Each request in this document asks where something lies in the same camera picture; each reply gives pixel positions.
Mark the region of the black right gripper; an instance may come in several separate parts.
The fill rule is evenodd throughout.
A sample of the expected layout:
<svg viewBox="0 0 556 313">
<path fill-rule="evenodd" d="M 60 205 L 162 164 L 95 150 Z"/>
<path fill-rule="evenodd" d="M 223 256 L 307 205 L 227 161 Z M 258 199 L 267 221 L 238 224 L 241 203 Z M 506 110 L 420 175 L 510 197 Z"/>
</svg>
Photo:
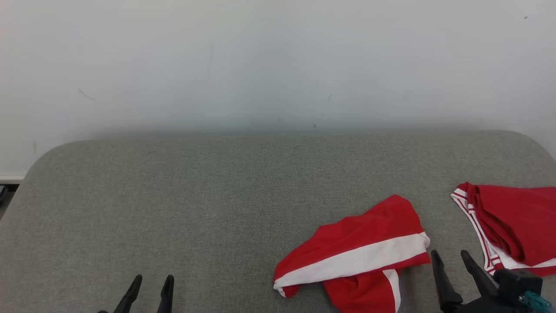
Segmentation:
<svg viewBox="0 0 556 313">
<path fill-rule="evenodd" d="M 481 297 L 463 304 L 463 298 L 453 289 L 447 277 L 444 263 L 439 253 L 437 250 L 432 250 L 431 265 L 437 290 L 437 299 L 443 313 L 526 313 L 526 306 L 516 306 L 497 297 L 497 287 L 489 275 L 474 261 L 469 252 L 461 250 L 460 255 L 467 272 L 473 277 Z"/>
</svg>

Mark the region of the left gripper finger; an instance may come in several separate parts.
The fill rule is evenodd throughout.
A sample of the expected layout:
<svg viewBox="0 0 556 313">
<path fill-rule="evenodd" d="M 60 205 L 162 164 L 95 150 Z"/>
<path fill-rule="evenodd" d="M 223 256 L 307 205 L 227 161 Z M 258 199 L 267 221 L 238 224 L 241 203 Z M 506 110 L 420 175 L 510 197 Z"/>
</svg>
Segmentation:
<svg viewBox="0 0 556 313">
<path fill-rule="evenodd" d="M 137 299 L 141 283 L 142 275 L 137 275 L 132 281 L 127 292 L 122 297 L 121 301 L 119 301 L 117 307 L 114 309 L 114 313 L 130 313 L 131 306 Z"/>
<path fill-rule="evenodd" d="M 160 293 L 161 301 L 157 313 L 172 313 L 174 283 L 173 275 L 168 275 Z"/>
</svg>

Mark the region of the red Bulls basketball jersey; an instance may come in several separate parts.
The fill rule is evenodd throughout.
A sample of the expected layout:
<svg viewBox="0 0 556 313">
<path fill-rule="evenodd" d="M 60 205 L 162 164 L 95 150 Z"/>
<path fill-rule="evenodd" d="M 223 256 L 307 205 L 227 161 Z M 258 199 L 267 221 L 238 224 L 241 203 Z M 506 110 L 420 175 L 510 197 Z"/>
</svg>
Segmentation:
<svg viewBox="0 0 556 313">
<path fill-rule="evenodd" d="M 556 275 L 556 186 L 517 188 L 459 184 L 451 198 L 470 220 L 484 270 L 525 269 Z"/>
</svg>

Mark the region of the red white-striped basketball shorts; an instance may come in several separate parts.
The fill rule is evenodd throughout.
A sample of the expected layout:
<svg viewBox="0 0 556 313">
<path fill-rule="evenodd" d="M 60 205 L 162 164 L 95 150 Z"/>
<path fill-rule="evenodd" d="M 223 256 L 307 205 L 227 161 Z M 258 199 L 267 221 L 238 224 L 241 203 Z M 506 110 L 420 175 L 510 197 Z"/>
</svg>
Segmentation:
<svg viewBox="0 0 556 313">
<path fill-rule="evenodd" d="M 367 212 L 320 226 L 278 263 L 273 288 L 294 296 L 322 283 L 341 313 L 397 313 L 400 273 L 430 263 L 430 239 L 413 206 L 390 196 Z"/>
</svg>

